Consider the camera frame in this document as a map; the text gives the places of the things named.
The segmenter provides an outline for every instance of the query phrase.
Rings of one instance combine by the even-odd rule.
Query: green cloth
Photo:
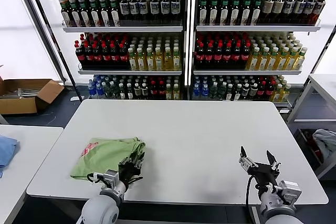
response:
[[[139,155],[144,152],[145,143],[137,137],[126,139],[92,138],[81,154],[70,176],[75,179],[86,179],[89,173],[105,173],[107,170],[118,170],[118,164],[133,152]]]

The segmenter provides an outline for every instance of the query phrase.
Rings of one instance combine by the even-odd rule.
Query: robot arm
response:
[[[301,195],[299,185],[284,180],[278,185],[276,178],[280,174],[281,163],[278,163],[269,151],[267,158],[269,165],[255,163],[247,157],[244,148],[241,147],[239,163],[257,182],[261,215],[266,224],[302,224],[294,217],[296,211],[294,203]]]

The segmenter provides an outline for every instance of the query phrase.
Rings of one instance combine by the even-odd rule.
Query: gray cloth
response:
[[[336,133],[323,129],[316,130],[313,139],[321,150],[323,161],[336,151]]]

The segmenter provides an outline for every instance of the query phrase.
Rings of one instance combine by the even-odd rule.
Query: metal shelf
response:
[[[63,27],[66,33],[171,33],[182,30],[182,26]]]
[[[318,31],[320,29],[319,21],[315,26],[196,26],[197,31]]]
[[[248,75],[248,76],[276,76],[288,74],[292,76],[297,76],[301,73],[300,70],[282,70],[282,71],[250,71],[250,70],[194,70],[194,75],[197,76],[216,76],[216,75]]]
[[[182,71],[78,70],[79,74],[124,74],[138,76],[180,76]]]

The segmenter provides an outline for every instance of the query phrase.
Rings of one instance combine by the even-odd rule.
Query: cardboard box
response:
[[[18,88],[40,90],[36,97],[0,99],[0,114],[27,114],[44,110],[64,89],[50,79],[0,80],[0,95]]]

